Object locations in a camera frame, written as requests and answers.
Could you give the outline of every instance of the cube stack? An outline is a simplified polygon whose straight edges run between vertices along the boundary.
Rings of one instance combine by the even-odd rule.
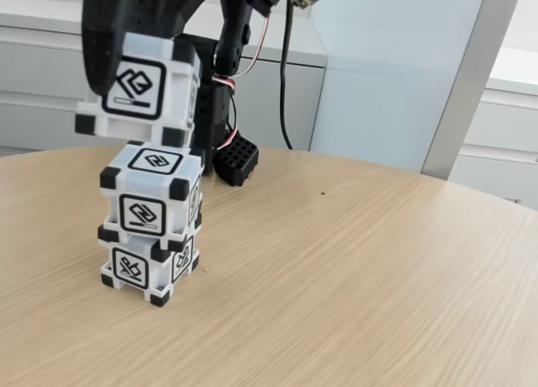
[[[111,90],[77,107],[77,133],[129,139],[100,176],[109,206],[98,229],[109,252],[102,281],[141,289],[160,307],[199,259],[205,159],[189,147],[199,72],[193,47],[127,34]]]

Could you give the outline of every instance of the black connector block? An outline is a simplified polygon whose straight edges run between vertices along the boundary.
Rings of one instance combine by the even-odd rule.
[[[258,147],[241,137],[235,136],[229,146],[214,153],[215,172],[232,187],[242,187],[258,164]]]

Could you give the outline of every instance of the gray floor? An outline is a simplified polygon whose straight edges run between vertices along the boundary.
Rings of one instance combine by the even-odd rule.
[[[13,156],[15,154],[24,154],[24,153],[31,153],[32,151],[37,151],[37,150],[32,150],[32,149],[20,149],[18,147],[5,147],[5,146],[0,146],[0,157],[4,157],[4,156]]]

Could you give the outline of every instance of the round table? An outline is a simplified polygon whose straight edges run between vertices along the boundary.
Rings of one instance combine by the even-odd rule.
[[[0,384],[538,385],[534,211],[262,150],[243,188],[204,179],[200,265],[160,309],[100,280],[118,152],[0,158]]]

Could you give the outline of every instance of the white wall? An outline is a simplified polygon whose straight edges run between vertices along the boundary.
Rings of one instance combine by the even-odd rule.
[[[538,51],[538,0],[520,0],[504,46]]]
[[[481,3],[316,4],[312,20],[330,58],[312,150],[419,171]]]

